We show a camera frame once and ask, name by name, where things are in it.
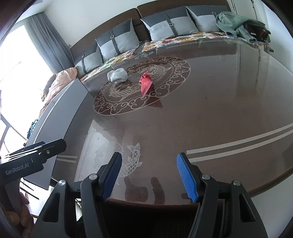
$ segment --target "red packet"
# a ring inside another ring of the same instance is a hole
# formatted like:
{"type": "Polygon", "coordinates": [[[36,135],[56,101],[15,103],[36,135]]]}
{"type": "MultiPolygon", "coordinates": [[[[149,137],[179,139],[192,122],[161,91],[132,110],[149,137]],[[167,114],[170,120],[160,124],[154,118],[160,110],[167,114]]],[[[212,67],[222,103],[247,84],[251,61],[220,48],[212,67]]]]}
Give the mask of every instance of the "red packet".
{"type": "Polygon", "coordinates": [[[153,84],[153,81],[151,80],[149,73],[145,72],[140,78],[139,82],[142,84],[140,90],[142,92],[142,96],[144,97],[153,84]]]}

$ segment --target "human hand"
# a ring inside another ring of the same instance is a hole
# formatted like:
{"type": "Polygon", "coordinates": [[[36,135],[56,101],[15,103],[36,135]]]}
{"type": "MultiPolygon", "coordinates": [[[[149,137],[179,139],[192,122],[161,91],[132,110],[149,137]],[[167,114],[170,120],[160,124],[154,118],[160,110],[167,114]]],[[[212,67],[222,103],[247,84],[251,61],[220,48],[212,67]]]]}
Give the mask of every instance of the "human hand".
{"type": "Polygon", "coordinates": [[[17,215],[16,212],[9,212],[9,211],[4,211],[4,214],[7,217],[7,220],[10,222],[10,224],[17,225],[21,223],[22,226],[24,226],[25,228],[22,233],[23,238],[29,238],[34,227],[34,219],[31,216],[30,211],[28,210],[28,207],[26,206],[27,204],[30,203],[28,199],[22,193],[20,193],[20,199],[21,199],[20,216],[17,215]]]}

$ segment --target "beige cushion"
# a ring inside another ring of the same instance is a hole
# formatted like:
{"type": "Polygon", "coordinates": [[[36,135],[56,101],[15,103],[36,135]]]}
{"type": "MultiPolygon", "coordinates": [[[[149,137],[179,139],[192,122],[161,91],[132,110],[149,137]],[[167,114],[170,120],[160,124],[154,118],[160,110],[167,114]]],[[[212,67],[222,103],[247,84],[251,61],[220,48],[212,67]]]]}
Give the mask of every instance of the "beige cushion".
{"type": "Polygon", "coordinates": [[[63,89],[65,88],[71,81],[75,80],[77,76],[77,67],[69,68],[63,70],[56,74],[56,79],[52,83],[49,88],[49,92],[44,100],[44,106],[40,111],[39,117],[41,117],[42,113],[52,101],[52,99],[63,89]]]}

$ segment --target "green blanket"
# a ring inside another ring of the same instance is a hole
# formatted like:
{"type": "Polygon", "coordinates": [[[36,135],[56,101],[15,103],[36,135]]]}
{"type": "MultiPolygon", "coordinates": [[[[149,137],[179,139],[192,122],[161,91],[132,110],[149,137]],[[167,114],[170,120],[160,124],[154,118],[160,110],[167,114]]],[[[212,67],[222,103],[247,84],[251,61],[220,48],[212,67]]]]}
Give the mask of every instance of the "green blanket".
{"type": "MultiPolygon", "coordinates": [[[[249,34],[249,32],[244,28],[243,23],[251,26],[260,26],[266,29],[265,24],[261,21],[257,21],[246,16],[240,16],[233,12],[224,11],[221,12],[216,17],[216,25],[224,31],[227,35],[232,35],[234,37],[240,36],[248,41],[256,41],[256,39],[249,34]]],[[[267,34],[265,39],[267,42],[270,42],[270,37],[267,34]]]]}

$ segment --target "white stripe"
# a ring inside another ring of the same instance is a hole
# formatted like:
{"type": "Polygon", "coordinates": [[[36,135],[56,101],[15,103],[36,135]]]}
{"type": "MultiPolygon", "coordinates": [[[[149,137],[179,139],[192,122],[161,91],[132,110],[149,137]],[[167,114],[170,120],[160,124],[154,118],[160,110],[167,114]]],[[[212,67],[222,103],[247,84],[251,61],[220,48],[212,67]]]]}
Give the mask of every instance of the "white stripe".
{"type": "Polygon", "coordinates": [[[62,154],[59,154],[58,157],[72,158],[72,159],[77,159],[77,158],[78,158],[77,156],[72,156],[72,155],[62,155],[62,154]]]}
{"type": "Polygon", "coordinates": [[[226,148],[226,147],[230,147],[230,146],[234,146],[234,145],[243,144],[243,143],[246,143],[246,142],[249,142],[249,141],[257,140],[257,139],[260,139],[260,138],[263,138],[263,137],[278,133],[278,132],[283,131],[283,130],[285,130],[285,129],[289,128],[289,127],[292,127],[292,126],[293,126],[293,123],[291,123],[291,124],[289,124],[287,126],[283,126],[283,127],[279,128],[279,129],[272,130],[272,131],[263,133],[261,135],[256,135],[256,136],[249,137],[249,138],[246,138],[246,139],[237,140],[237,141],[233,141],[233,142],[229,142],[229,143],[225,143],[225,144],[220,144],[220,145],[215,145],[215,146],[210,146],[210,147],[205,147],[205,148],[187,150],[186,154],[195,154],[195,153],[200,153],[200,152],[205,152],[205,151],[221,149],[221,148],[226,148]]]}
{"type": "Polygon", "coordinates": [[[59,159],[59,158],[57,158],[56,160],[63,161],[63,162],[76,163],[76,160],[71,160],[71,159],[59,159]]]}
{"type": "Polygon", "coordinates": [[[235,150],[231,150],[231,151],[227,151],[227,152],[223,152],[223,153],[219,153],[219,154],[212,154],[212,155],[207,155],[207,156],[202,156],[202,157],[197,157],[197,158],[191,158],[189,159],[190,162],[198,162],[198,161],[204,161],[204,160],[209,160],[209,159],[216,159],[216,158],[220,158],[220,157],[224,157],[224,156],[228,156],[228,155],[233,155],[233,154],[238,154],[238,153],[242,153],[251,149],[255,149],[258,147],[261,147],[263,145],[272,143],[276,140],[279,140],[285,136],[288,136],[290,134],[293,133],[293,130],[290,130],[282,135],[276,136],[272,139],[269,140],[265,140],[263,142],[257,143],[257,144],[253,144],[244,148],[240,148],[240,149],[235,149],[235,150]]]}

